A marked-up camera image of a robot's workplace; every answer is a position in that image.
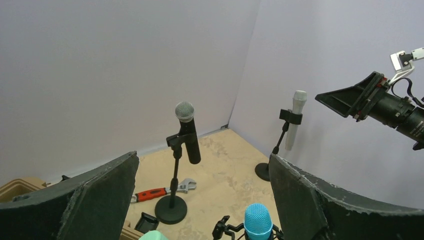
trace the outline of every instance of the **adjustable wrench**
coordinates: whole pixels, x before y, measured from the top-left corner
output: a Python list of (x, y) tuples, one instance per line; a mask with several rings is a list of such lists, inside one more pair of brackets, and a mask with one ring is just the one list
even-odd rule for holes
[[(176, 189), (176, 192), (187, 194), (189, 190), (194, 190), (194, 189), (196, 189), (196, 181), (194, 181), (191, 178), (186, 178), (179, 183), (178, 188)], [(155, 198), (165, 196), (170, 193), (171, 193), (171, 189), (169, 187), (162, 187), (162, 188), (142, 191), (132, 195), (131, 203), (144, 202), (150, 199), (155, 199)]]

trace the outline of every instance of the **round stand base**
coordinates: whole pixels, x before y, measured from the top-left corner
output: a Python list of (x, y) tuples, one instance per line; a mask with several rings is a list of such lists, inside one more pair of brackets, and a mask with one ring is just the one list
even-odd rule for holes
[(181, 222), (187, 215), (187, 204), (179, 196), (175, 196), (175, 205), (170, 208), (171, 196), (162, 197), (154, 208), (156, 218), (164, 224), (172, 225)]
[(270, 172), (268, 171), (268, 163), (265, 163), (265, 162), (259, 163), (254, 168), (254, 172), (260, 179), (267, 182), (270, 181)]

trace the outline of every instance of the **black small object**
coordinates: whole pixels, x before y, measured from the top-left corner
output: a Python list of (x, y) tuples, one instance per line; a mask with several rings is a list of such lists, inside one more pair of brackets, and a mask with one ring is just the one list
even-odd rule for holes
[(62, 175), (62, 180), (60, 180), (61, 182), (70, 179), (70, 177), (66, 176), (66, 175)]
[(158, 228), (158, 225), (159, 221), (156, 217), (142, 212), (140, 220), (138, 220), (134, 229), (139, 231), (140, 233), (146, 234), (148, 231), (156, 230)]
[[(245, 225), (243, 223), (240, 223), (238, 226), (233, 226), (230, 224), (226, 225), (228, 219), (230, 219), (230, 216), (226, 215), (215, 224), (215, 227), (213, 228), (213, 231), (212, 231), (213, 240), (221, 239), (223, 237), (223, 234), (230, 236), (231, 240), (235, 240), (236, 239), (235, 233), (238, 233), (245, 228)], [(269, 238), (268, 238), (269, 240), (274, 239), (274, 236), (277, 240), (284, 240), (283, 231), (281, 231), (276, 225), (272, 226), (272, 230), (274, 230), (275, 233), (271, 231), (271, 234), (269, 235)], [(250, 239), (246, 231), (244, 231), (243, 235), (244, 235), (244, 239), (246, 240)]]
[(414, 151), (421, 150), (421, 149), (424, 149), (424, 144), (421, 142), (416, 142), (412, 147), (412, 150)]

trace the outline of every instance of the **beige floor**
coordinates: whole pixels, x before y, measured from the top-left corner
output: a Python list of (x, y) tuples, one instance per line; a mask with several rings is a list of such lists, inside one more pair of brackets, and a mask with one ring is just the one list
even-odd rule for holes
[[(279, 226), (271, 185), (255, 175), (256, 164), (267, 162), (268, 157), (230, 129), (200, 138), (199, 145), (201, 162), (190, 164), (184, 151), (179, 165), (178, 180), (192, 178), (197, 182), (196, 190), (177, 193), (188, 205), (187, 216), (175, 225), (160, 223), (157, 230), (169, 240), (211, 240), (217, 221), (230, 215), (228, 224), (242, 223), (245, 209), (252, 203), (264, 204)], [(173, 170), (170, 148), (140, 156), (135, 192), (169, 187)], [(154, 216), (158, 200), (131, 204), (126, 220), (134, 227), (142, 212)]]

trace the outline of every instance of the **silver microphone grille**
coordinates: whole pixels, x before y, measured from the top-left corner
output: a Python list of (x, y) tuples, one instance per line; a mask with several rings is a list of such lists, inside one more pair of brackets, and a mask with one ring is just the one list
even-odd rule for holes
[(183, 123), (190, 122), (195, 115), (195, 108), (188, 101), (182, 101), (175, 107), (176, 117)]

